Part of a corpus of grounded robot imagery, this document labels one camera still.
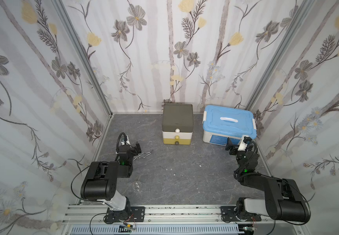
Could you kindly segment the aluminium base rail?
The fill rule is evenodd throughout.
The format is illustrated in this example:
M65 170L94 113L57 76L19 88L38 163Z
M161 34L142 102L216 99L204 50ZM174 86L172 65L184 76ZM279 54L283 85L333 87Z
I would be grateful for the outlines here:
M69 235L74 225L121 225L134 230L138 225L154 224L237 224L243 235L308 235L305 226L296 226L283 221L275 221L261 215L260 222L230 222L221 220L219 205L147 205L143 222L104 223L107 208L102 206L69 206L62 220L61 235Z

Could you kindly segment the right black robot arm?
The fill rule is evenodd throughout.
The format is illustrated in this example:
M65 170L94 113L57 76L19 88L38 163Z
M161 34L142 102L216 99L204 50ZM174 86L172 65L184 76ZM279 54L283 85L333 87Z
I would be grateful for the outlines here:
M310 221L310 205L294 180L256 171L259 154L255 141L245 136L235 145L228 137L225 150L236 157L238 168L234 170L234 179L242 186L264 192L264 199L239 198L234 209L237 219L244 221L264 215L293 225L304 225Z

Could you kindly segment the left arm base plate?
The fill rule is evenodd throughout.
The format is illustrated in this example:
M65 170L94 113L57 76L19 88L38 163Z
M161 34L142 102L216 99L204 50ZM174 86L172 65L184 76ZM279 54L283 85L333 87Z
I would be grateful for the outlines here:
M145 207L126 207L123 211L107 210L103 221L106 224L115 222L143 222L145 218Z

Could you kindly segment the olive three-drawer cabinet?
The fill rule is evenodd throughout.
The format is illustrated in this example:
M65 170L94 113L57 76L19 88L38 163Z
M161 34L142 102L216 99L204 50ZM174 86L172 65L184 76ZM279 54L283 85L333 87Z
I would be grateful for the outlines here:
M190 145L194 129L193 106L166 103L163 108L162 134L166 145Z

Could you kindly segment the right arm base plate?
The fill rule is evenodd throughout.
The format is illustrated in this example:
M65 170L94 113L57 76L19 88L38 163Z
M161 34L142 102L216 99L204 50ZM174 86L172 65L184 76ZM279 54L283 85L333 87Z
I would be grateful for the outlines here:
M236 206L221 206L221 220L225 223L230 222L260 222L261 217L258 214L249 213L245 210L239 211Z

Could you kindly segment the blue lidded storage box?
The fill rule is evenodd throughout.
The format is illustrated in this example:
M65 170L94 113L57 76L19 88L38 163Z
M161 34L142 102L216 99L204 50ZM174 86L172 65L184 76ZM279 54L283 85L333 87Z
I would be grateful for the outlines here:
M248 136L257 137L253 113L247 110L208 105L203 114L203 142L225 146L227 139L238 145Z

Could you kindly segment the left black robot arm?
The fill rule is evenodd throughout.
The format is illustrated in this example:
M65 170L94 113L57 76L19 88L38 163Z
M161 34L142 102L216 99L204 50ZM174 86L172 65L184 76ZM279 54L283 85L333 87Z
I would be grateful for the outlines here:
M133 159L142 152L140 144L121 145L117 149L118 159L111 162L92 162L80 189L85 201L101 202L108 206L107 224L120 220L128 221L132 215L130 201L117 191L117 180L129 178L133 172Z

